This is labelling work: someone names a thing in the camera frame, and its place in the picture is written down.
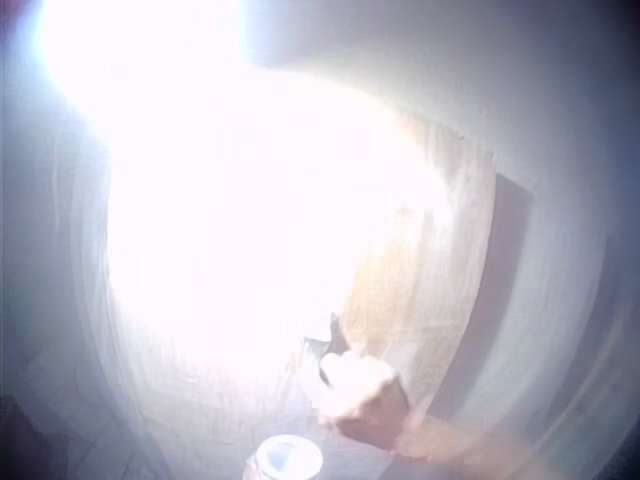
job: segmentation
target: white wall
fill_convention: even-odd
[[[511,302],[459,413],[469,425],[508,414],[517,426],[544,413],[591,309],[615,225],[611,157],[583,78],[504,12],[461,3],[412,5],[403,31],[295,67],[455,129],[493,150],[499,173],[533,194]]]

